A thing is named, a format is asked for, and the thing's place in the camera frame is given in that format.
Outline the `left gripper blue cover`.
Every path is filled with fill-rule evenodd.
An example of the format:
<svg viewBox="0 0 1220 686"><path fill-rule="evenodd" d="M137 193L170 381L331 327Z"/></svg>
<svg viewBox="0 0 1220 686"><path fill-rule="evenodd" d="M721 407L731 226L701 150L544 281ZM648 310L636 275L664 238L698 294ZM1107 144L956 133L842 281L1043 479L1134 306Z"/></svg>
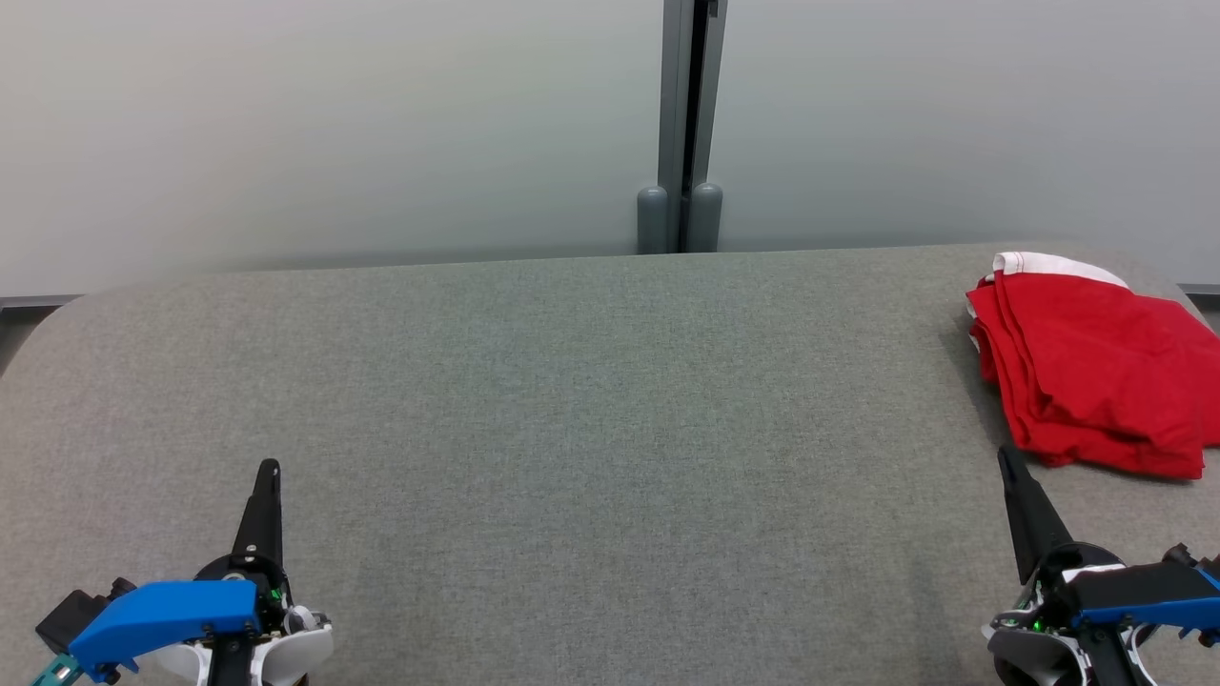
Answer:
<svg viewBox="0 0 1220 686"><path fill-rule="evenodd" d="M146 583L120 594L70 641L92 680L171 644L255 637L282 624L289 601L283 564L281 464L265 459L233 542L192 580Z"/></svg>

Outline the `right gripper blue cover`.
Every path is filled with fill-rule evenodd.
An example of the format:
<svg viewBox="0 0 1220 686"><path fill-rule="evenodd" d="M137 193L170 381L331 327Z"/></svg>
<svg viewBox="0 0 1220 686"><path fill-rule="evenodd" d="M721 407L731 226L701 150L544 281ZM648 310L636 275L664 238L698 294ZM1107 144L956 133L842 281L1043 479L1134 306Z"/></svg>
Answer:
<svg viewBox="0 0 1220 686"><path fill-rule="evenodd" d="M1024 452L1002 446L997 461L1017 577L1028 583L1046 557L1074 543L1074 537L1041 482L1028 474ZM1194 559L1181 544L1159 563L1063 570L1043 586L1035 625L1061 631L1143 625L1216 631L1218 572L1216 559Z"/></svg>

